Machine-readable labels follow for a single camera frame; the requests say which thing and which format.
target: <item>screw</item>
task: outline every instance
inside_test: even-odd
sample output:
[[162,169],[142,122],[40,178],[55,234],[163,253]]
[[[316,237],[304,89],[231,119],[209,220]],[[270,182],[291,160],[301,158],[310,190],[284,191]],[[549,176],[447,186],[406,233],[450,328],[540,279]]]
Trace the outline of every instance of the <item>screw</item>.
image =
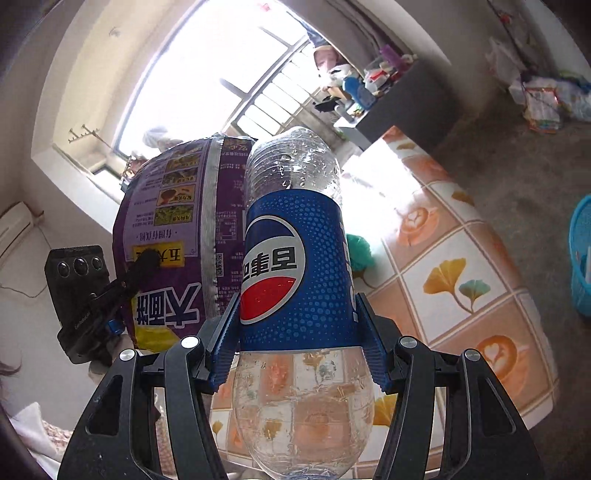
[[417,341],[413,337],[402,337],[400,339],[400,345],[404,348],[415,348],[417,346]]
[[477,362],[478,360],[480,360],[480,352],[478,350],[474,350],[473,348],[466,350],[464,352],[464,356],[472,362]]
[[119,354],[119,358],[121,358],[124,362],[126,362],[127,360],[131,360],[133,357],[135,357],[135,350],[132,350],[131,348],[123,350]]
[[181,340],[181,346],[183,348],[193,348],[199,345],[199,339],[197,337],[185,337]]

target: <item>snack bag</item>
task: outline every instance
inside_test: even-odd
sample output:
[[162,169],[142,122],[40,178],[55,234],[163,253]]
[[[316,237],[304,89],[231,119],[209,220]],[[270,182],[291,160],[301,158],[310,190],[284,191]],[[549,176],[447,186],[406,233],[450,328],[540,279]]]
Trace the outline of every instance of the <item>snack bag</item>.
[[113,227],[117,276],[147,248],[161,258],[158,274],[122,308],[136,348],[160,352],[196,334],[240,291],[253,143],[219,134],[177,145],[129,184]]

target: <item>blue label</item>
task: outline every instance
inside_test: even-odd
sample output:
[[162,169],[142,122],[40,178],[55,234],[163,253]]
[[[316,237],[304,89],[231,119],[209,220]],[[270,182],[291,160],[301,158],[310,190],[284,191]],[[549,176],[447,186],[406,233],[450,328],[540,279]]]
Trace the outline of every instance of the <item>blue label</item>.
[[241,351],[359,345],[339,206],[311,190],[257,200],[246,216]]

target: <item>blue gripper pad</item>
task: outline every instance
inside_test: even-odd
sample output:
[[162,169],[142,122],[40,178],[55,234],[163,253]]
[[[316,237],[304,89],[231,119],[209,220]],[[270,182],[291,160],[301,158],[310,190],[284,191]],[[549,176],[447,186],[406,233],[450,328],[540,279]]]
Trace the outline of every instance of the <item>blue gripper pad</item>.
[[211,358],[211,363],[207,366],[210,371],[208,381],[216,392],[228,380],[239,338],[240,300],[238,295],[234,295],[207,346]]
[[389,391],[392,387],[392,381],[388,375],[388,354],[372,320],[374,311],[369,306],[365,296],[361,297],[360,294],[357,294],[355,303],[359,319],[361,347],[363,348],[369,372],[374,383],[377,383],[383,392]]

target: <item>barcode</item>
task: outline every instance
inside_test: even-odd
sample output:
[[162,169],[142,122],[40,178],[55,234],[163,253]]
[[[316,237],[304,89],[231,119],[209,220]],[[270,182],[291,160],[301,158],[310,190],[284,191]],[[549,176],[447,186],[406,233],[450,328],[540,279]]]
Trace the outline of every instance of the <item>barcode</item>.
[[223,277],[223,254],[216,254],[216,277]]

